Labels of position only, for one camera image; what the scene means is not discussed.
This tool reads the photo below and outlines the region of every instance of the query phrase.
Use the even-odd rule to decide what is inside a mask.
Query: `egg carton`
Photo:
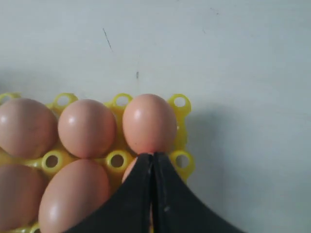
[[[20,93],[1,94],[0,105],[7,99],[15,98],[21,98]],[[60,104],[60,100],[64,98],[67,99],[67,103]],[[126,100],[126,102],[129,103],[132,99],[133,98],[128,94],[120,93],[117,94],[112,101],[103,103],[113,112],[116,118],[117,136],[106,156],[93,160],[105,168],[110,181],[112,195],[120,187],[126,168],[137,156],[126,144],[122,130],[122,115],[126,104],[120,104],[120,100]],[[78,100],[78,98],[72,93],[61,93],[56,96],[52,103],[46,104],[46,106],[59,118],[63,110],[76,100]],[[169,153],[169,159],[181,179],[186,182],[189,175],[194,171],[193,156],[185,150],[187,143],[185,117],[191,112],[191,103],[189,99],[182,94],[172,95],[167,100],[167,103],[173,108],[177,119],[177,136],[174,141],[173,150]],[[187,158],[188,164],[186,166],[181,166],[178,162],[179,158],[182,157]],[[0,148],[0,166],[4,164],[21,164],[34,167],[41,170],[49,180],[64,166],[76,160],[78,160],[78,158],[71,155],[60,143],[60,140],[58,140],[55,146],[42,157],[30,160],[13,158]],[[8,231],[7,233],[40,233],[40,229],[36,220],[28,226],[23,226]]]

